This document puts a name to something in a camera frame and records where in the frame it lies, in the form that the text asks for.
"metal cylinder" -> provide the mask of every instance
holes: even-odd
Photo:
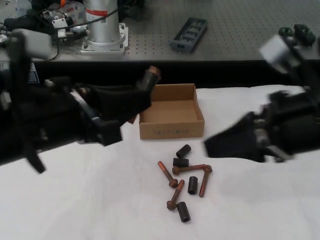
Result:
[[[86,21],[105,17],[118,7],[117,0],[83,0]],[[101,21],[88,24],[88,42],[103,47],[121,40],[118,12]]]
[[[189,177],[188,193],[195,195],[198,188],[198,178],[196,176]]]
[[[189,167],[189,159],[175,157],[173,159],[173,166],[176,166],[179,168]]]
[[[178,209],[181,222],[186,223],[190,221],[191,218],[186,203],[184,201],[181,201],[176,205],[176,207]]]
[[[176,152],[176,156],[182,159],[190,151],[191,151],[191,147],[188,144],[186,144],[179,151]]]

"cardboard box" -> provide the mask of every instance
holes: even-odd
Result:
[[[156,85],[151,107],[140,113],[140,139],[202,137],[205,119],[194,84]]]

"rusty bolt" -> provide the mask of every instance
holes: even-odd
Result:
[[[164,173],[164,175],[166,176],[166,178],[169,180],[169,186],[171,188],[176,188],[178,186],[178,180],[174,179],[170,172],[168,172],[168,170],[166,169],[165,165],[162,163],[162,161],[158,161],[158,165],[161,168],[162,172]]]
[[[177,199],[178,199],[179,194],[180,194],[180,192],[181,192],[181,189],[183,188],[184,185],[185,185],[185,180],[183,180],[183,179],[180,180],[179,185],[178,185],[178,187],[176,188],[176,190],[175,190],[175,192],[174,192],[171,200],[166,202],[166,208],[167,208],[167,209],[169,209],[169,210],[174,210],[174,209],[176,209],[176,207],[177,207],[176,202],[177,202]]]
[[[179,173],[203,169],[205,166],[206,166],[205,164],[194,165],[194,166],[186,166],[186,167],[177,167],[177,166],[174,166],[174,167],[172,168],[172,173],[173,173],[174,175],[179,175]]]
[[[210,165],[205,165],[205,167],[203,168],[203,171],[204,171],[204,175],[203,175],[202,184],[199,192],[200,198],[203,198],[205,195],[209,174],[212,173],[212,167]]]

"black nut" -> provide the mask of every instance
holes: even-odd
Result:
[[[191,147],[188,144],[186,144],[179,151],[176,152],[176,156],[180,159],[183,159],[190,151]]]
[[[181,201],[176,205],[176,208],[178,209],[181,222],[189,222],[191,218],[186,203],[184,201]]]
[[[173,159],[173,166],[176,166],[179,168],[189,167],[189,159],[175,157]]]
[[[197,188],[198,188],[198,178],[196,176],[191,176],[189,178],[188,193],[190,195],[195,195],[197,193]]]

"screwdriver bit set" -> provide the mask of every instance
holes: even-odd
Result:
[[[208,25],[205,19],[190,17],[175,38],[170,42],[174,51],[191,53]]]

